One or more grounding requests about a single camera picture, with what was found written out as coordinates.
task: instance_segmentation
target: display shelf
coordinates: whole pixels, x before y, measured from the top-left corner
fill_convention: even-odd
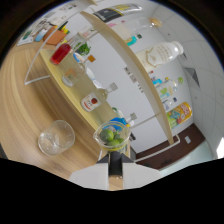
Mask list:
[[[135,53],[131,50],[130,47],[122,40],[122,38],[114,32],[110,27],[107,26],[104,22],[102,22],[98,17],[89,14],[87,12],[80,12],[80,14],[92,24],[92,26],[97,30],[99,34],[101,34],[107,42],[114,48],[114,50],[121,56],[123,61],[128,66],[129,70],[135,75],[138,83],[141,85],[145,96],[147,97],[153,111],[154,117],[157,118],[160,123],[169,144],[174,144],[172,132],[170,129],[169,122],[167,120],[167,116],[161,102],[161,99],[154,87],[148,73],[145,68],[142,66],[141,62],[135,55]]]
[[[96,130],[101,124],[116,117],[116,113],[107,102],[103,103],[91,112],[86,112],[82,108],[80,101],[90,92],[94,91],[96,86],[86,74],[83,75],[83,77],[81,77],[80,80],[72,87],[64,85],[61,79],[62,76],[69,70],[69,68],[72,67],[72,64],[77,62],[75,61],[72,53],[69,53],[60,62],[60,64],[54,65],[49,60],[54,52],[54,50],[41,50],[40,55],[43,58],[53,82],[79,117],[94,130]]]

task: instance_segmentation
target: wooden shelf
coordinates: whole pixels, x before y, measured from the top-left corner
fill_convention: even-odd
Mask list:
[[[92,26],[108,41],[108,43],[115,49],[115,51],[121,56],[128,68],[135,75],[137,81],[141,85],[154,113],[160,123],[169,144],[173,144],[173,136],[170,129],[170,125],[167,120],[167,116],[160,100],[160,97],[154,87],[151,79],[141,62],[138,60],[135,53],[131,48],[121,39],[121,37],[114,32],[96,16],[87,12],[80,12],[80,14],[87,19]]]

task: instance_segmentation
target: green plant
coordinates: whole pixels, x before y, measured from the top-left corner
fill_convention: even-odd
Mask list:
[[[87,43],[84,43],[83,45],[81,45],[78,49],[77,49],[77,53],[79,53],[80,55],[84,56],[84,55],[88,55],[90,52],[91,47],[87,45]]]

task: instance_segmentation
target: red bottle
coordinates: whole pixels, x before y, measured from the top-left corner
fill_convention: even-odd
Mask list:
[[[51,56],[50,62],[58,65],[64,57],[69,53],[72,48],[72,45],[76,42],[76,39],[73,37],[67,43],[62,44]]]

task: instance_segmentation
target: wooden counter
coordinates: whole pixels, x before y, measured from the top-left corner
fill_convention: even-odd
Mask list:
[[[43,79],[24,85],[29,65],[41,46],[31,43],[13,47],[0,73],[0,142],[9,160],[34,165],[68,180],[71,173],[96,164],[100,149],[94,128],[65,100],[54,81]],[[29,78],[45,76],[39,55]],[[75,144],[56,156],[46,156],[37,144],[41,131],[55,120],[68,122],[75,131]],[[121,190],[122,179],[111,179],[110,190]]]

